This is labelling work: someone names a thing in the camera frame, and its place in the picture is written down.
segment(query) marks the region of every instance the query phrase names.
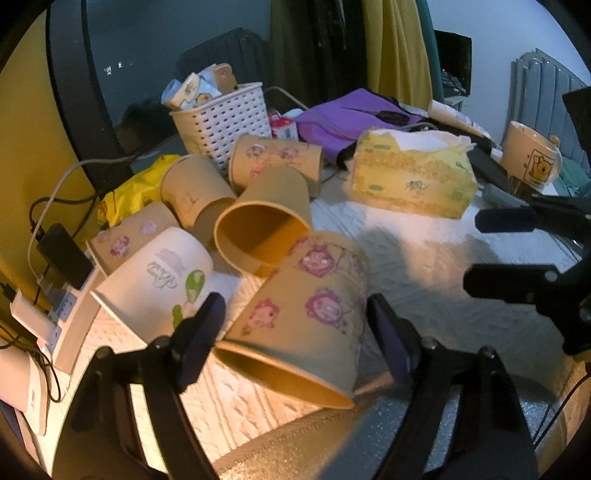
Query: screw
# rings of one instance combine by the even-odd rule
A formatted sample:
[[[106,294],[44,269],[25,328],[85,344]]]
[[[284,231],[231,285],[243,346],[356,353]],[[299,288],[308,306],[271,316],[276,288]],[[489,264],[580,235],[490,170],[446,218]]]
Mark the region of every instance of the screw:
[[[102,346],[96,351],[95,357],[97,357],[99,360],[102,360],[103,358],[107,358],[110,354],[111,349],[107,346]]]
[[[552,270],[548,270],[545,274],[544,274],[544,278],[546,280],[548,280],[550,283],[554,283],[556,280],[558,280],[558,274]]]
[[[168,345],[170,345],[170,337],[160,337],[154,341],[156,348],[166,348]]]
[[[423,348],[426,348],[427,350],[435,350],[437,348],[437,345],[439,345],[438,341],[435,340],[435,338],[433,337],[423,338],[421,344]]]
[[[491,346],[486,346],[482,348],[482,354],[492,360],[496,357],[496,350]]]
[[[579,310],[579,317],[584,322],[591,322],[591,310],[589,310],[589,309],[580,309]]]

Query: yellow tissue package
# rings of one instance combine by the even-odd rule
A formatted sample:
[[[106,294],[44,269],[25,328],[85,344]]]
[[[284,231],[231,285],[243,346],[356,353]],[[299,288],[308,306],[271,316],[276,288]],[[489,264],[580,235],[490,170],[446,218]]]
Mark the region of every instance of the yellow tissue package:
[[[161,202],[160,182],[169,166],[179,158],[180,155],[161,155],[151,167],[137,173],[105,195],[97,212],[99,225],[108,223],[113,227],[146,205]]]
[[[355,200],[378,208],[460,219],[478,184],[468,137],[446,132],[366,132],[357,144]]]

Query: woven basket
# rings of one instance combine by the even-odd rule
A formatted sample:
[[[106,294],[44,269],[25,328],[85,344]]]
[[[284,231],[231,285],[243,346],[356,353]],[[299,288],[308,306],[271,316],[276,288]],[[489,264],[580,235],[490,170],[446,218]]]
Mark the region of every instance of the woven basket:
[[[235,92],[191,110],[171,112],[187,152],[213,158],[220,172],[228,175],[234,142],[244,134],[270,137],[271,126],[262,83],[240,85]]]

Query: scissors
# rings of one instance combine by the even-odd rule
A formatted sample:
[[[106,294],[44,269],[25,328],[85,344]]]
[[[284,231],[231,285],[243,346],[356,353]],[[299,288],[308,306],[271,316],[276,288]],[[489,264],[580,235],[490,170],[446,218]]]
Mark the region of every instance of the scissors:
[[[396,125],[398,127],[405,127],[406,125],[408,125],[408,122],[410,120],[410,116],[405,115],[404,113],[392,112],[390,110],[381,110],[379,112],[372,112],[370,110],[361,110],[359,108],[345,107],[345,109],[352,110],[354,112],[367,113],[368,115],[372,115],[384,123],[387,123],[390,125]]]

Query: purple bag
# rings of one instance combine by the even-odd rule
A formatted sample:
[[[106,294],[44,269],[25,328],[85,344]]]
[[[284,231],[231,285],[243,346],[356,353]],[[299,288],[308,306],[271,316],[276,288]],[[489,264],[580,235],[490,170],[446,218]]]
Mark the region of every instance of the purple bag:
[[[409,117],[407,125],[424,121],[422,116],[413,115],[397,103],[390,102],[384,97],[362,88],[339,99],[317,105],[296,117],[295,122],[300,138],[313,145],[321,146],[324,149],[327,162],[332,164],[337,163],[337,157],[345,148],[356,144],[352,138],[359,138],[369,128],[399,128],[396,125],[382,122],[373,115],[347,110],[347,108],[372,112],[388,110],[403,113]],[[336,130],[333,125],[337,126],[340,131]]]

